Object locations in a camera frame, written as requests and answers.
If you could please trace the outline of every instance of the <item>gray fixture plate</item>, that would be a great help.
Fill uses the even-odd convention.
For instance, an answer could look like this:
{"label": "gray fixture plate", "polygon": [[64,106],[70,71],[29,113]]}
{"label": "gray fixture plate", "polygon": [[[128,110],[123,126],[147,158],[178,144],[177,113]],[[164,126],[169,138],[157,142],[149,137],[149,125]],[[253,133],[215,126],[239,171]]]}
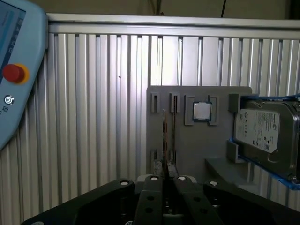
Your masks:
{"label": "gray fixture plate", "polygon": [[[234,114],[229,112],[229,94],[250,95],[250,87],[150,86],[147,89],[147,172],[151,153],[162,159],[163,111],[167,112],[168,150],[172,149],[172,98],[177,96],[175,149],[179,174],[203,182],[209,179],[206,158],[226,157],[227,140],[233,137]],[[193,121],[193,102],[212,102],[211,121]]]}

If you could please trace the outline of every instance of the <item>hard disk drive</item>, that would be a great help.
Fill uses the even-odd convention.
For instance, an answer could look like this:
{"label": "hard disk drive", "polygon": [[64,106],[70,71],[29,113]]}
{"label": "hard disk drive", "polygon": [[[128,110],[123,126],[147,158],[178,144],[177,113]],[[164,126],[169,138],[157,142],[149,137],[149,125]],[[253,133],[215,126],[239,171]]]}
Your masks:
{"label": "hard disk drive", "polygon": [[283,179],[300,180],[300,103],[241,99],[234,124],[239,154]]}

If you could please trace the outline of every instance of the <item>red emergency stop button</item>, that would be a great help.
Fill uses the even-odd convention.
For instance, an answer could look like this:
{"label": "red emergency stop button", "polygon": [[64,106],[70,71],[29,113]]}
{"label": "red emergency stop button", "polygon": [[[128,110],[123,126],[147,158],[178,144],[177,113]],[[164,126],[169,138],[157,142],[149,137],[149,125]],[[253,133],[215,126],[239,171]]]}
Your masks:
{"label": "red emergency stop button", "polygon": [[9,82],[20,83],[25,77],[25,72],[17,65],[7,64],[2,70],[2,75]]}

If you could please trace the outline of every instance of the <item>cable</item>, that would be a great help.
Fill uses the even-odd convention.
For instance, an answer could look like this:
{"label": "cable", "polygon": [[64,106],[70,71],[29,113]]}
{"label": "cable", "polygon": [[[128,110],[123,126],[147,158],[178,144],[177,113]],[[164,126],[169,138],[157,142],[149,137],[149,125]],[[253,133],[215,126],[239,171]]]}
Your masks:
{"label": "cable", "polygon": [[222,8],[222,13],[221,13],[221,18],[223,18],[223,16],[224,16],[226,2],[227,2],[227,0],[224,0],[224,2],[223,2],[223,8]]}
{"label": "cable", "polygon": [[157,0],[157,7],[156,7],[156,15],[160,15],[160,9],[161,9],[161,2],[162,0]]}
{"label": "cable", "polygon": [[155,15],[155,6],[154,6],[154,2],[153,2],[153,0],[149,0],[149,3],[150,3],[150,5],[151,5],[151,9],[152,9],[152,13],[153,13],[153,15]]}

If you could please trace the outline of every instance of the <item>corrugated metal panel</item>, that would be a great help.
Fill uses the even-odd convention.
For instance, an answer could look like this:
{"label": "corrugated metal panel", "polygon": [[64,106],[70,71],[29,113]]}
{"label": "corrugated metal panel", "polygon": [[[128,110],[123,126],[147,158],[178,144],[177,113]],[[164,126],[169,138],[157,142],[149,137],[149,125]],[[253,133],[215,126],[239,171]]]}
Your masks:
{"label": "corrugated metal panel", "polygon": [[[141,17],[128,25],[65,23],[51,17],[49,50],[20,128],[0,153],[2,225],[19,224],[113,179],[145,174],[148,85],[299,92],[295,27],[242,20],[218,25],[214,19],[172,27],[168,17],[148,17],[149,24],[134,23]],[[299,192],[258,167],[254,180],[260,195],[300,210]]]}

